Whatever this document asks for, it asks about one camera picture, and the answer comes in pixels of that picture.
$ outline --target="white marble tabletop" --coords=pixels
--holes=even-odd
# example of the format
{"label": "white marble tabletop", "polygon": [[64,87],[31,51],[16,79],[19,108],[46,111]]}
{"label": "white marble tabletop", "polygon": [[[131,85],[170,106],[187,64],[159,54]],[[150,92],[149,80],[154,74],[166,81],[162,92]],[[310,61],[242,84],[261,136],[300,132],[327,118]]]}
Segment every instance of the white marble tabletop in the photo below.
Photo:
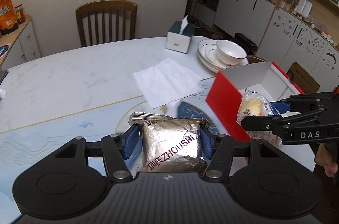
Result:
{"label": "white marble tabletop", "polygon": [[132,73],[172,58],[204,79],[215,76],[189,52],[165,49],[165,37],[112,42],[43,57],[9,69],[1,88],[0,133],[142,95]]}

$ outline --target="foil package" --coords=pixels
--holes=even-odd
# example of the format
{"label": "foil package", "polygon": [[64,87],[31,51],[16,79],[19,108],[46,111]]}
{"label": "foil package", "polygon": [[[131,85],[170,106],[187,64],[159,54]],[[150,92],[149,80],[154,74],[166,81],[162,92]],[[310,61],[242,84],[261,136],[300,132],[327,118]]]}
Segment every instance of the foil package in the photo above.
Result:
{"label": "foil package", "polygon": [[143,125],[142,171],[204,171],[207,164],[201,155],[200,124],[204,118],[176,119],[164,115],[136,112],[130,124]]}

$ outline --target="metal screw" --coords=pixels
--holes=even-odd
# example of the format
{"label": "metal screw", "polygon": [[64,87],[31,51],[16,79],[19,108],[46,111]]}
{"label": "metal screw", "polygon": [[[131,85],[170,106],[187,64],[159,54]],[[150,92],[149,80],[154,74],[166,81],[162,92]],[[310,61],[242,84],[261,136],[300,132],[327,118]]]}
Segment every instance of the metal screw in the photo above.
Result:
{"label": "metal screw", "polygon": [[129,176],[129,172],[126,170],[117,170],[113,173],[113,177],[116,179],[125,179]]}
{"label": "metal screw", "polygon": [[208,178],[217,179],[222,177],[222,172],[219,170],[209,170],[206,172]]}

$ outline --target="plastic packaged bread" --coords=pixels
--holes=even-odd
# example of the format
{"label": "plastic packaged bread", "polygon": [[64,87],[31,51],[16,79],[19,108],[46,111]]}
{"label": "plastic packaged bread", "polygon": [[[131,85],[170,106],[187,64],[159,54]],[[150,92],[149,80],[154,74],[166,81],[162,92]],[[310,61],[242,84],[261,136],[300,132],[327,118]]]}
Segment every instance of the plastic packaged bread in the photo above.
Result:
{"label": "plastic packaged bread", "polygon": [[[239,107],[237,123],[241,125],[242,119],[247,116],[270,116],[280,115],[279,111],[260,93],[245,90]],[[265,139],[270,144],[279,148],[281,139],[271,131],[246,131],[248,136],[258,136]]]}
{"label": "plastic packaged bread", "polygon": [[0,0],[0,30],[3,35],[18,29],[12,0]]}

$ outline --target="dining table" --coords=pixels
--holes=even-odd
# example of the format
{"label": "dining table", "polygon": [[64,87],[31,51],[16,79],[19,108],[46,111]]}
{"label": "dining table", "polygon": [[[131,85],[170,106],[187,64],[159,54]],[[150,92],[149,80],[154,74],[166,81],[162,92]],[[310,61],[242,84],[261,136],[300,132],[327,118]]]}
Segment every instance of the dining table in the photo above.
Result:
{"label": "dining table", "polygon": [[[184,101],[206,113],[216,131],[227,134],[205,102],[216,74],[197,57],[198,43],[204,39],[193,37],[187,54],[165,49],[166,37],[154,37],[83,47],[10,68],[0,85],[6,91],[0,100],[0,224],[20,216],[11,194],[15,178],[73,137],[99,141],[121,134],[135,111],[177,117],[177,108],[151,109],[133,77],[167,58],[202,78],[201,93]],[[313,171],[314,154],[308,145],[280,149]],[[90,164],[104,175],[102,162]],[[231,174],[247,162],[241,158],[233,164]]]}

